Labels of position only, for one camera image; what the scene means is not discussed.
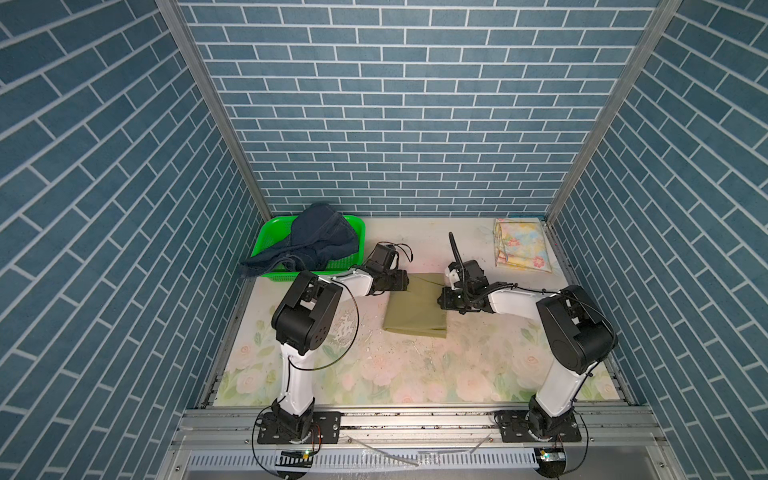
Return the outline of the green plastic basket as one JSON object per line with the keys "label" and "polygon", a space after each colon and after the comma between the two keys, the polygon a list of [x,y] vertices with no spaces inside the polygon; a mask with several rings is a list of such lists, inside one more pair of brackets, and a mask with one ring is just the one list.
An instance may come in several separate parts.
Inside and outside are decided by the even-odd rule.
{"label": "green plastic basket", "polygon": [[[328,263],[325,270],[315,271],[317,275],[335,275],[347,271],[354,265],[359,265],[364,261],[364,247],[366,225],[364,221],[353,215],[344,215],[344,218],[355,230],[358,236],[357,252],[343,259],[332,260]],[[255,256],[267,248],[279,243],[288,237],[292,230],[292,224],[297,216],[280,216],[266,222],[259,230],[252,255]],[[264,278],[275,282],[292,282],[297,272],[287,271],[284,267],[277,267],[275,270],[263,275]]]}

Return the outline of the dark navy skirt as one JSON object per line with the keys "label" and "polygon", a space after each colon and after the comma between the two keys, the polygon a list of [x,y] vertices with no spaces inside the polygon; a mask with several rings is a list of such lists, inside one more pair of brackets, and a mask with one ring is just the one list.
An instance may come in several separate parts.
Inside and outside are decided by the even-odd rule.
{"label": "dark navy skirt", "polygon": [[331,261],[359,251],[359,235],[349,221],[329,204],[314,203],[291,223],[289,235],[240,262],[239,273],[258,277],[277,270],[324,270]]}

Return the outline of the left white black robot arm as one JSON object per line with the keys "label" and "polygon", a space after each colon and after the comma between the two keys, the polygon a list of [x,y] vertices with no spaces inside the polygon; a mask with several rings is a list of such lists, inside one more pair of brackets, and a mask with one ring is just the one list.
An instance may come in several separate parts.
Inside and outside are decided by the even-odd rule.
{"label": "left white black robot arm", "polygon": [[339,304],[381,292],[405,291],[401,269],[352,268],[332,276],[301,272],[273,314],[271,325],[280,344],[282,379],[271,413],[280,436],[290,443],[305,440],[313,430],[315,396],[314,352],[325,342]]}

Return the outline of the olive khaki skirt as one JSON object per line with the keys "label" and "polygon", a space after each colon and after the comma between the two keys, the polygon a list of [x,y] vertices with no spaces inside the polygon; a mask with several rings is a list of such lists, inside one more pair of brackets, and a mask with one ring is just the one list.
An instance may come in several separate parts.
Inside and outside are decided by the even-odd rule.
{"label": "olive khaki skirt", "polygon": [[447,311],[439,305],[445,286],[440,273],[408,274],[405,291],[390,293],[382,328],[390,333],[445,338]]}

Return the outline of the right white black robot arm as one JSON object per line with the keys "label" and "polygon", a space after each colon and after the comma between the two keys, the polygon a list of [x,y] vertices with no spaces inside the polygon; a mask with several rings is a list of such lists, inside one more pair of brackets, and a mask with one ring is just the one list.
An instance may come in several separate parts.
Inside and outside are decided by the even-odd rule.
{"label": "right white black robot arm", "polygon": [[540,321],[554,360],[526,416],[529,434],[539,441],[554,439],[572,423],[578,392],[617,342],[611,323],[579,285],[550,291],[495,282],[474,292],[445,286],[437,304],[461,314],[509,314]]}

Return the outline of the floral pastel skirt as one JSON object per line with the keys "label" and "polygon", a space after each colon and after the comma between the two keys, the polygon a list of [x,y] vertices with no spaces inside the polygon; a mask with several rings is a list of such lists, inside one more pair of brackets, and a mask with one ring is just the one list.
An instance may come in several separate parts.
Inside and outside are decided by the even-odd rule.
{"label": "floral pastel skirt", "polygon": [[539,220],[496,219],[493,227],[495,265],[552,272],[544,231]]}

